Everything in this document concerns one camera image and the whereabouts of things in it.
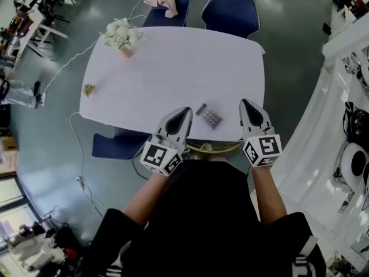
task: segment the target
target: flower bouquet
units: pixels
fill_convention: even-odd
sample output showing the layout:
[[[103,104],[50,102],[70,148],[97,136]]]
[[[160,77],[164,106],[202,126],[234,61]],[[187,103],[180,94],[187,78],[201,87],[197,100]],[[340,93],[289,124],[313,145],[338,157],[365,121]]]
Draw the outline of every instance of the flower bouquet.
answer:
[[[105,38],[105,45],[118,49],[123,58],[130,58],[132,52],[129,47],[144,39],[144,34],[138,32],[126,18],[115,19],[113,23],[108,24],[106,33],[102,35]]]

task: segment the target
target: flower pot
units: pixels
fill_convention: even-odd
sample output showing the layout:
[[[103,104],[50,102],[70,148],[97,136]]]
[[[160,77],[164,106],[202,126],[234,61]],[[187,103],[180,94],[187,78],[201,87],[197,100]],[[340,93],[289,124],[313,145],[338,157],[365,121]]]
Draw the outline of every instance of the flower pot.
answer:
[[[118,50],[119,50],[121,57],[124,59],[128,59],[132,56],[132,52],[128,48],[120,48]]]

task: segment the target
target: red object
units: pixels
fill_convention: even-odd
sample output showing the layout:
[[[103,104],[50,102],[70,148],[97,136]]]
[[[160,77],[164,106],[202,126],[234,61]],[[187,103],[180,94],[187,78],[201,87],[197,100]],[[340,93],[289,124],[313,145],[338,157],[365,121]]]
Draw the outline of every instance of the red object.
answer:
[[[72,248],[64,249],[65,255],[67,256],[68,260],[77,260],[77,252]]]

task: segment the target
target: sleeve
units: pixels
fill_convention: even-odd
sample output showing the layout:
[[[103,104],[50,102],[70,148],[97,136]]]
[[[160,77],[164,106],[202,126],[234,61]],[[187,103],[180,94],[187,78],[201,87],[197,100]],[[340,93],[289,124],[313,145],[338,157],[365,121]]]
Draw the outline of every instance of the sleeve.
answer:
[[[287,215],[271,224],[265,232],[265,249],[268,252],[264,252],[273,263],[270,267],[274,272],[286,272],[284,276],[292,276],[292,263],[312,235],[304,214],[296,212]],[[317,244],[307,261],[314,266],[317,277],[326,276],[326,264]]]
[[[117,209],[108,209],[75,277],[93,277],[112,264],[142,228]]]

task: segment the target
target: black shirt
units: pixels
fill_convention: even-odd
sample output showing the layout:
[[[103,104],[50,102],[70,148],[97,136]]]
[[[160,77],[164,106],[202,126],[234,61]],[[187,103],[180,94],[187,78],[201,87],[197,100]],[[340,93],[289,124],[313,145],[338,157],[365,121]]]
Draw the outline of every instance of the black shirt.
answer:
[[[77,276],[103,272],[129,241],[125,276],[291,276],[310,235],[301,213],[263,227],[245,174],[230,164],[185,160],[144,231],[120,211],[107,211]],[[308,260],[325,276],[318,246]]]

